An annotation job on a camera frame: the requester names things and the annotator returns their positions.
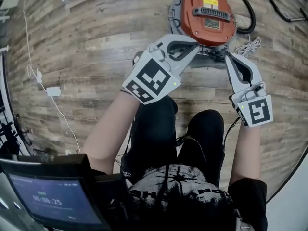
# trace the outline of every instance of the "leg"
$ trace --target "leg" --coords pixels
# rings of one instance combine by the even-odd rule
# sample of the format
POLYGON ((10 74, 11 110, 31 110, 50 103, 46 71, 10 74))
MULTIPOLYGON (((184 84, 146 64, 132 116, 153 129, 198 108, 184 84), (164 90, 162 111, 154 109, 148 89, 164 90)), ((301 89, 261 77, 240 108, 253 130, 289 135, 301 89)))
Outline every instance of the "leg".
POLYGON ((131 149, 121 160, 122 171, 133 183, 152 167, 174 162, 176 103, 168 96, 148 105, 140 105, 132 125, 131 149))
POLYGON ((188 124, 187 132, 187 135, 198 142, 186 139, 178 156, 179 163, 197 167, 203 172, 207 182, 216 186, 219 185, 220 170, 225 157, 222 147, 223 128, 223 118, 219 112, 199 112, 188 124))

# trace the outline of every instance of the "black jacket sleeve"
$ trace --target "black jacket sleeve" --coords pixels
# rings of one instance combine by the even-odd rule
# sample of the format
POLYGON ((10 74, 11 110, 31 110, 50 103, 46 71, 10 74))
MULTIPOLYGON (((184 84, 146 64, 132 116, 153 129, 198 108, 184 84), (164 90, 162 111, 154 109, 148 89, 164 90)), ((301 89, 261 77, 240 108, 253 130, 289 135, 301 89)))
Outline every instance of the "black jacket sleeve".
POLYGON ((243 222, 251 224, 255 231, 266 231, 268 228, 266 190, 264 182, 249 178, 236 181, 228 189, 243 222))

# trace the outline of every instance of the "white cable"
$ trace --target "white cable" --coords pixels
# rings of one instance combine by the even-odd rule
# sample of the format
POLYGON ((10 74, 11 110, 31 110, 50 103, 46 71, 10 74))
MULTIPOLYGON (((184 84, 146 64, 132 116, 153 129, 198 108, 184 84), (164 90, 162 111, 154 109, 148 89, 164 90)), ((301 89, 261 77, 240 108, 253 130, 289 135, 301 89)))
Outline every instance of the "white cable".
MULTIPOLYGON (((243 21, 243 23, 245 24, 245 27, 247 29, 247 25, 246 25, 245 21, 240 17, 236 17, 236 19, 238 19, 238 18, 241 19, 241 21, 243 21)), ((255 52, 256 49, 261 48, 261 38, 260 37, 257 37, 254 41, 251 41, 250 34, 248 34, 248 39, 249 39, 249 42, 245 45, 237 46, 234 50, 234 53, 245 56, 248 52, 250 52, 250 51, 255 52)))
MULTIPOLYGON (((38 77, 35 75, 34 71, 33 71, 33 68, 32 68, 32 60, 31 60, 31 54, 30 54, 30 46, 29 46, 29 33, 28 33, 28 23, 27 23, 27 19, 26 19, 26 12, 25 12, 25 4, 26 4, 26 0, 24 0, 24 6, 23 6, 23 12, 24 12, 24 19, 25 19, 25 24, 26 24, 26 38, 27 38, 27 46, 28 46, 28 54, 29 54, 29 60, 30 60, 30 64, 28 64, 27 66, 27 73, 28 73, 28 76, 31 77, 31 74, 34 75, 35 79, 38 81, 38 77)), ((41 86, 43 87, 44 91, 47 93, 47 90, 45 89, 45 87, 43 86, 42 83, 40 83, 41 86)), ((65 116, 63 115, 63 113, 60 111, 60 109, 58 108, 56 102, 54 101, 53 97, 51 97, 51 100, 53 101, 54 105, 56 106, 57 110, 59 111, 59 113, 63 116, 68 128, 71 130, 72 134, 74 135, 74 138, 76 140, 76 143, 77 143, 77 146, 78 146, 78 151, 76 151, 77 153, 80 153, 80 146, 79 146, 79 143, 78 143, 78 140, 76 138, 76 135, 75 133, 73 132, 73 130, 71 129, 71 127, 69 126, 65 116)))

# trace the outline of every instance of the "timer display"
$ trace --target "timer display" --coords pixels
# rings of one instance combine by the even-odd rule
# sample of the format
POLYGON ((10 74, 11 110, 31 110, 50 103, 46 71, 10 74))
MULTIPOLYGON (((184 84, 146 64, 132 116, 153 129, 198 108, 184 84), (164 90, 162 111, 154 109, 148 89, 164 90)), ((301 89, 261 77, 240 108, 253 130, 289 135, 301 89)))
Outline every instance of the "timer display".
POLYGON ((78 180, 34 179, 9 174, 32 214, 70 223, 101 224, 78 180))

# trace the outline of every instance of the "black device holder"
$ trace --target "black device holder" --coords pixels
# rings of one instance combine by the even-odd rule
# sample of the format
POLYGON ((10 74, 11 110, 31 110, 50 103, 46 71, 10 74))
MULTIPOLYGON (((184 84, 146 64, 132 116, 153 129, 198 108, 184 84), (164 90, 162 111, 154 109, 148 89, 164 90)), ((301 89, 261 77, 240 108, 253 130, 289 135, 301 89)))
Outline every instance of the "black device holder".
POLYGON ((27 212, 48 230, 123 230, 132 225, 132 199, 125 179, 120 174, 106 175, 92 170, 86 154, 5 156, 0 158, 0 166, 27 212), (31 213, 15 189, 9 174, 44 180, 78 180, 102 224, 67 223, 31 213))

